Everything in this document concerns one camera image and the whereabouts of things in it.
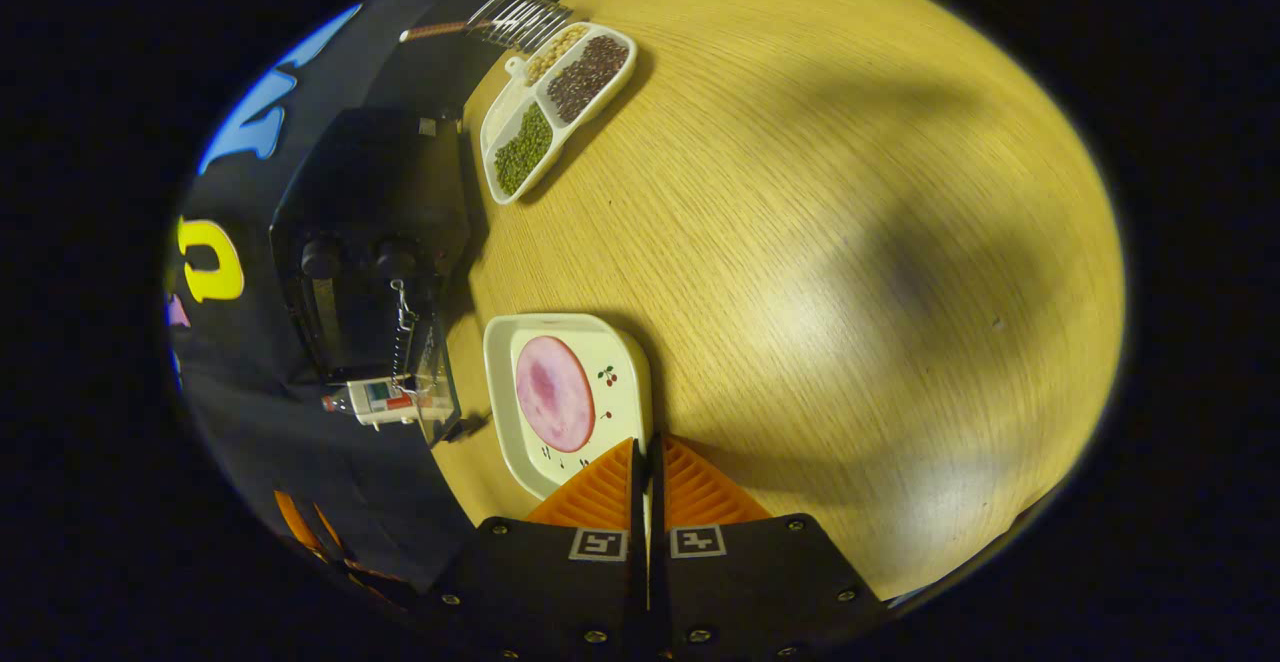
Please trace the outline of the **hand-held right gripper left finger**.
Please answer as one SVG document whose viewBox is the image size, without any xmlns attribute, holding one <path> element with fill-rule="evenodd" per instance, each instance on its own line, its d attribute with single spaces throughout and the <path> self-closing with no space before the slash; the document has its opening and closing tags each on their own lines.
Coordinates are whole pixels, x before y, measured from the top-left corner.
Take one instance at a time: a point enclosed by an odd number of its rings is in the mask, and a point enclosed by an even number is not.
<svg viewBox="0 0 1280 662">
<path fill-rule="evenodd" d="M 438 579 L 445 639 L 475 661 L 630 661 L 646 610 L 636 439 L 521 517 L 481 522 Z"/>
</svg>

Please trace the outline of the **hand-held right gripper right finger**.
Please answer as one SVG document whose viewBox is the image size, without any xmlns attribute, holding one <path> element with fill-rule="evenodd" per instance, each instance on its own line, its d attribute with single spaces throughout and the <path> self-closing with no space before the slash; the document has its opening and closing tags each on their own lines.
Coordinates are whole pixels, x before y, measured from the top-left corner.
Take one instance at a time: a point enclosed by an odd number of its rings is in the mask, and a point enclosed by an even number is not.
<svg viewBox="0 0 1280 662">
<path fill-rule="evenodd" d="M 818 661 L 888 617 L 809 513 L 772 513 L 687 442 L 652 447 L 652 606 L 675 661 Z"/>
</svg>

